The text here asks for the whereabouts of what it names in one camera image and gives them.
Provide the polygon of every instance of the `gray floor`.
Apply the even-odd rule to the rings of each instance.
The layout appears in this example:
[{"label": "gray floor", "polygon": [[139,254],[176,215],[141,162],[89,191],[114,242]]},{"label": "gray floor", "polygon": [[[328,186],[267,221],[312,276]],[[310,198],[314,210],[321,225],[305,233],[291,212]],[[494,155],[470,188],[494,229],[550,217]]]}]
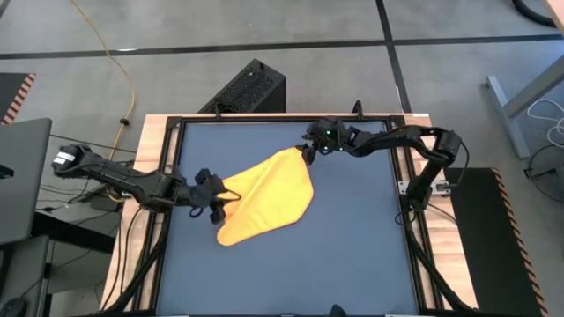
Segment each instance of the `gray floor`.
[{"label": "gray floor", "polygon": [[[557,33],[520,17],[506,0],[384,2],[396,39]],[[542,10],[541,1],[529,2]],[[114,49],[383,39],[373,0],[79,3]],[[0,54],[101,49],[68,0],[11,0],[0,18],[0,43]],[[430,113],[436,125],[456,130],[470,148],[471,166],[501,170],[549,312],[564,315],[564,208],[524,178],[523,163],[516,159],[489,107],[483,85],[486,75],[496,74],[512,95],[564,54],[564,41],[402,46],[397,54],[412,110]],[[287,76],[289,112],[348,112],[356,99],[363,100],[366,111],[401,112],[385,47],[124,56],[119,60],[134,82],[138,103],[122,147],[136,149],[146,114],[196,112],[252,58]],[[48,116],[56,134],[111,144],[119,128],[117,120],[129,105],[127,85],[106,58],[3,60],[2,71],[37,74],[18,121]],[[548,97],[564,104],[564,86]],[[539,111],[560,118],[547,107]],[[544,145],[548,126],[525,117],[520,120],[530,147]],[[50,158],[60,144],[51,140]],[[131,155],[120,153],[118,158]],[[56,179],[47,163],[43,183],[82,188],[84,182]],[[41,199],[62,198],[41,193]],[[76,220],[100,213],[75,205],[55,214]],[[109,232],[116,222],[117,217],[104,217],[89,225]],[[57,246],[55,262],[83,252]],[[51,291],[63,292],[55,295],[53,315],[93,312],[98,303],[92,285],[103,280],[108,263],[108,256],[92,253],[57,272]],[[79,291],[65,291],[76,288]]]}]

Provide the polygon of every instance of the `black cable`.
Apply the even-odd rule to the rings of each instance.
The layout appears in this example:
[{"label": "black cable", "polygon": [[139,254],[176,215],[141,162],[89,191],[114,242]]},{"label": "black cable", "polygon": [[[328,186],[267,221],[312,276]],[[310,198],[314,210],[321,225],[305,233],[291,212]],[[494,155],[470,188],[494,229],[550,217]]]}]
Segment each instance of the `black cable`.
[{"label": "black cable", "polygon": [[38,199],[37,203],[67,203],[68,201],[60,199]]},{"label": "black cable", "polygon": [[517,9],[517,11],[519,11],[519,13],[521,13],[521,15],[523,15],[527,19],[543,26],[556,27],[554,20],[531,10],[531,8],[529,8],[527,4],[523,2],[523,0],[511,0],[511,1],[513,2],[513,5]]},{"label": "black cable", "polygon": [[91,193],[92,193],[92,192],[85,192],[85,193],[82,194],[82,195],[77,195],[76,193],[65,193],[65,192],[61,192],[61,191],[58,191],[58,190],[53,190],[53,189],[49,189],[49,188],[44,188],[44,187],[42,187],[42,186],[40,186],[39,189],[44,190],[44,191],[47,191],[47,192],[49,192],[49,193],[55,193],[55,194],[59,194],[59,195],[71,195],[71,196],[75,196],[75,197],[77,197],[77,196],[82,196],[82,195],[87,195],[87,194],[91,194]]},{"label": "black cable", "polygon": [[[167,213],[165,213],[165,217],[163,221],[166,222],[168,221]],[[152,247],[151,252],[147,256],[145,261],[136,270],[135,274],[131,278],[130,284],[127,286],[125,291],[120,295],[120,297],[115,301],[115,303],[112,304],[112,306],[108,307],[108,309],[106,309],[104,313],[122,312],[123,309],[125,309],[125,307],[129,304],[131,298],[137,291],[139,285],[143,283],[143,281],[145,280],[145,276],[147,272],[149,271],[149,269],[151,269],[154,262],[159,258],[160,254],[163,252],[166,239],[167,239],[167,230],[166,229],[160,230],[159,237],[157,238],[157,241]]]},{"label": "black cable", "polygon": [[123,269],[122,269],[122,282],[120,284],[120,293],[123,293],[123,283],[125,281],[125,267],[127,266],[127,249],[130,243],[130,231],[131,228],[133,227],[133,223],[135,222],[135,218],[137,217],[140,211],[141,208],[138,208],[135,214],[133,215],[133,218],[131,219],[130,225],[127,228],[127,232],[125,233],[125,250],[123,251]]},{"label": "black cable", "polygon": [[63,192],[71,192],[71,191],[82,191],[83,189],[75,189],[75,188],[71,188],[71,189],[62,189],[62,188],[58,188],[55,187],[53,185],[48,185],[48,184],[41,184],[41,186],[46,187],[46,188],[51,188],[53,190],[59,190],[59,191],[63,191]]},{"label": "black cable", "polygon": [[547,150],[547,149],[551,149],[553,147],[556,147],[556,145],[554,144],[548,144],[545,145],[543,147],[541,147],[540,149],[538,149],[533,155],[531,155],[531,159],[529,159],[529,164],[527,166],[527,170],[525,171],[527,173],[527,175],[529,176],[529,179],[531,180],[532,184],[535,186],[535,188],[538,190],[539,193],[541,193],[542,195],[546,196],[548,199],[555,201],[557,203],[564,203],[564,200],[556,198],[556,197],[552,197],[551,195],[549,195],[548,193],[546,193],[535,181],[536,177],[534,175],[532,175],[532,162],[534,161],[535,157],[537,157],[538,154],[540,154],[542,151]]},{"label": "black cable", "polygon": [[90,179],[87,179],[85,181],[85,185],[82,187],[82,191],[80,192],[80,194],[78,194],[76,197],[73,197],[71,199],[69,199],[69,203],[74,204],[78,202],[78,199],[80,199],[83,195],[86,195],[86,189],[88,188],[88,183],[90,183]]},{"label": "black cable", "polygon": [[90,144],[90,145],[94,145],[94,146],[98,146],[98,147],[110,149],[110,150],[123,151],[123,152],[128,152],[128,153],[137,153],[136,151],[132,151],[132,150],[124,150],[124,149],[120,149],[120,148],[113,148],[111,146],[96,144],[96,143],[93,143],[93,142],[87,142],[87,141],[82,141],[82,140],[77,140],[77,139],[67,137],[67,136],[58,136],[58,135],[54,135],[54,134],[50,134],[50,136],[60,138],[62,140],[74,141],[74,142],[79,142],[79,143],[83,143],[83,144]]},{"label": "black cable", "polygon": [[96,291],[96,287],[93,288],[94,289],[94,295],[96,295],[96,300],[98,301],[98,305],[101,304],[100,303],[100,296],[98,296],[98,292]]},{"label": "black cable", "polygon": [[439,211],[440,213],[442,213],[444,216],[448,217],[450,220],[452,220],[453,223],[455,223],[455,225],[457,225],[456,222],[456,218],[452,217],[452,215],[450,215],[447,211],[442,210],[441,208],[433,205],[432,203],[428,203],[427,205],[433,207],[435,210]]},{"label": "black cable", "polygon": [[427,274],[431,278],[431,280],[437,285],[439,290],[441,291],[444,298],[447,300],[449,305],[454,310],[463,310],[463,311],[470,311],[471,308],[466,305],[459,297],[456,295],[454,291],[450,288],[449,284],[445,279],[442,277],[441,273],[437,270],[437,268],[433,265],[433,263],[429,260],[425,251],[421,247],[420,243],[417,241],[415,237],[415,233],[413,232],[411,227],[407,227],[407,243],[410,249],[415,253],[415,256],[419,259],[419,262],[423,265]]},{"label": "black cable", "polygon": [[456,186],[458,186],[462,183],[462,179],[464,178],[464,173],[466,172],[466,169],[468,168],[468,164],[470,163],[470,151],[468,151],[466,144],[464,144],[464,142],[462,140],[460,141],[460,144],[462,145],[464,151],[466,152],[466,162],[464,163],[464,167],[462,169],[462,172],[460,172],[460,176],[458,177],[458,181],[456,182]]},{"label": "black cable", "polygon": [[104,305],[102,305],[101,310],[103,311],[108,304],[109,299],[112,297],[112,294],[115,290],[115,285],[117,284],[117,277],[120,273],[120,263],[122,262],[122,217],[120,218],[120,222],[117,228],[117,267],[115,270],[115,278],[114,283],[112,284],[112,288],[109,291],[108,296],[106,297],[106,301],[104,301]]},{"label": "black cable", "polygon": [[[411,217],[411,212],[409,210],[407,211],[400,211],[397,213],[397,215],[394,217],[394,222],[396,223],[396,225],[407,225],[407,224],[411,224],[413,223],[413,221],[415,221],[415,211],[413,212],[413,217]],[[403,220],[403,216],[406,215],[407,216],[407,222],[405,222]]]}]

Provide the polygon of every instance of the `yellow fabric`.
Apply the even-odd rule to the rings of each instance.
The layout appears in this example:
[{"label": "yellow fabric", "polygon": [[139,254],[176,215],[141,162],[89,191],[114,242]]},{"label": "yellow fabric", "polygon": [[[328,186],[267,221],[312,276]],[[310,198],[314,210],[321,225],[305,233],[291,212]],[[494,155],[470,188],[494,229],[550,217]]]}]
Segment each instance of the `yellow fabric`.
[{"label": "yellow fabric", "polygon": [[[224,246],[295,223],[314,194],[308,167],[296,148],[279,151],[223,183],[241,195],[224,207],[225,224],[218,232],[218,242]],[[220,197],[233,198],[233,194]]]}]

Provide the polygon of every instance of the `black mat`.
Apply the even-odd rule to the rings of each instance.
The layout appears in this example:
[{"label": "black mat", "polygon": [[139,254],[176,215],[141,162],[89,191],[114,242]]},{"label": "black mat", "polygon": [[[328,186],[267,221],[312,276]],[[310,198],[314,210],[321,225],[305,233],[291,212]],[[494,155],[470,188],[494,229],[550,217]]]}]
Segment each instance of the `black mat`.
[{"label": "black mat", "polygon": [[[456,182],[461,171],[446,170],[447,180]],[[469,168],[451,199],[479,309],[547,316],[499,173]]]},{"label": "black mat", "polygon": [[[384,129],[382,122],[355,126]],[[307,127],[188,124],[180,172],[205,166],[231,176],[303,143]],[[336,303],[350,315],[415,314],[390,154],[319,155],[309,176],[314,197],[296,224],[232,247],[217,242],[207,212],[193,219],[188,208],[174,208],[157,314],[322,315]]]},{"label": "black mat", "polygon": [[23,106],[35,74],[0,73],[0,119],[2,124],[10,124]]}]

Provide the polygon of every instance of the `warning stripe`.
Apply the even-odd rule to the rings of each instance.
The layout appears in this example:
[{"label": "warning stripe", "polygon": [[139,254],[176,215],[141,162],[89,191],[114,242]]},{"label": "warning stripe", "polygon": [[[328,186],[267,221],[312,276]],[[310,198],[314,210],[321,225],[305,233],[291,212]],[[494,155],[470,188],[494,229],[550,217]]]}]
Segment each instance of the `warning stripe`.
[{"label": "warning stripe", "polygon": [[14,101],[10,104],[8,111],[4,114],[4,118],[0,124],[10,124],[16,120],[16,115],[18,114],[21,106],[24,104],[24,100],[26,99],[29,90],[32,88],[34,80],[35,74],[27,74],[24,82],[21,84],[16,96],[14,97]]},{"label": "warning stripe", "polygon": [[498,187],[500,188],[501,197],[503,198],[503,202],[505,204],[505,208],[509,216],[509,223],[513,227],[513,233],[515,234],[517,245],[521,249],[523,264],[529,273],[528,275],[529,275],[529,280],[531,281],[531,288],[536,295],[540,314],[543,317],[548,317],[549,315],[548,315],[548,310],[546,309],[545,299],[543,298],[540,288],[538,287],[537,276],[533,272],[531,260],[529,259],[529,254],[527,253],[527,251],[525,251],[525,245],[523,239],[521,239],[521,231],[519,230],[519,226],[517,225],[515,214],[513,213],[513,209],[511,208],[508,192],[505,189],[505,186],[503,185],[503,179],[501,177],[500,171],[497,170],[496,168],[492,168],[492,172],[494,173]]}]

